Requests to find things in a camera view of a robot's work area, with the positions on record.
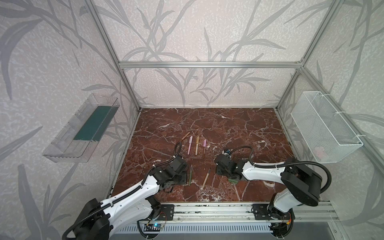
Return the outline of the orange brown pen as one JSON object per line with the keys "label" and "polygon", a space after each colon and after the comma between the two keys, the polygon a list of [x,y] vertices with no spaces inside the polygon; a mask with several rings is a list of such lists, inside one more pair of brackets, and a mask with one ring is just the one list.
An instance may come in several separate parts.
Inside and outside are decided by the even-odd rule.
{"label": "orange brown pen", "polygon": [[210,175],[210,172],[211,172],[211,169],[208,170],[208,172],[207,172],[207,174],[205,176],[204,182],[203,182],[202,187],[201,187],[202,189],[204,189],[204,187],[205,187],[205,185],[207,183],[207,180],[208,180],[208,177]]}

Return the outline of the dark green pen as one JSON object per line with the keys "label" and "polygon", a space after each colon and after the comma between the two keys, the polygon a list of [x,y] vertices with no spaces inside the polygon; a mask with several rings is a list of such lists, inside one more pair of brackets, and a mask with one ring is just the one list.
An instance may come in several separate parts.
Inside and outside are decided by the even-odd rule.
{"label": "dark green pen", "polygon": [[193,175],[193,165],[191,165],[190,167],[188,186],[192,184],[192,175]]}

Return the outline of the tan pen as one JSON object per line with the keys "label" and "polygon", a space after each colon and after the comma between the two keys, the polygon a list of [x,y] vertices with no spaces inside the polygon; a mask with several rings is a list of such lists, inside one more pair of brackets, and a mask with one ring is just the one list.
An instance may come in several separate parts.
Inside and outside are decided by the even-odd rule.
{"label": "tan pen", "polygon": [[197,136],[197,138],[196,138],[196,150],[195,150],[195,155],[196,156],[199,153],[199,142],[200,142],[200,136]]}

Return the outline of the pink pen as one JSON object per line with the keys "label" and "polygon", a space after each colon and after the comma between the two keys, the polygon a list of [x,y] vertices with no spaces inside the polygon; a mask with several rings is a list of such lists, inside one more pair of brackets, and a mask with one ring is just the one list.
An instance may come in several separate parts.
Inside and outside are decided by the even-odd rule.
{"label": "pink pen", "polygon": [[190,155],[190,153],[191,153],[192,143],[193,143],[193,136],[190,136],[189,137],[189,147],[188,147],[188,152],[187,152],[188,155]]}

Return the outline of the green pen cap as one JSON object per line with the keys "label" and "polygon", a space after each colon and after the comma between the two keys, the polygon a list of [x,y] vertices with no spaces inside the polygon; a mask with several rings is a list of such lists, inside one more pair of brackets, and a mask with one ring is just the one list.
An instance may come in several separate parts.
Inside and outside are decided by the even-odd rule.
{"label": "green pen cap", "polygon": [[236,184],[239,182],[238,179],[228,179],[228,181],[229,181],[231,184],[234,184],[234,185],[236,185]]}

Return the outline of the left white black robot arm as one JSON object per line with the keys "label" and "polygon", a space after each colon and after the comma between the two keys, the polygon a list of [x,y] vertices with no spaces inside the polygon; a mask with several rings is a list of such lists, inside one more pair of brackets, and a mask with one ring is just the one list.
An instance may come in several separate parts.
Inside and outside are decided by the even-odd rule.
{"label": "left white black robot arm", "polygon": [[160,203],[154,196],[161,190],[183,185],[187,179],[187,162],[178,155],[166,167],[154,166],[144,179],[120,194],[98,201],[88,201],[62,239],[108,240],[123,227],[160,214]]}

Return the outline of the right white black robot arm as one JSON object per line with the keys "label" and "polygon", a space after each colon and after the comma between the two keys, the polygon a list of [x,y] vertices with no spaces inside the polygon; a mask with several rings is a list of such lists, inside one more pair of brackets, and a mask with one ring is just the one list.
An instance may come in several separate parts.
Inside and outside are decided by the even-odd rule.
{"label": "right white black robot arm", "polygon": [[332,183],[332,174],[324,165],[295,158],[272,164],[256,164],[250,160],[236,163],[229,154],[219,154],[215,164],[216,174],[234,183],[267,181],[284,185],[286,188],[269,203],[270,214],[285,214],[299,205],[316,207],[321,193]]}

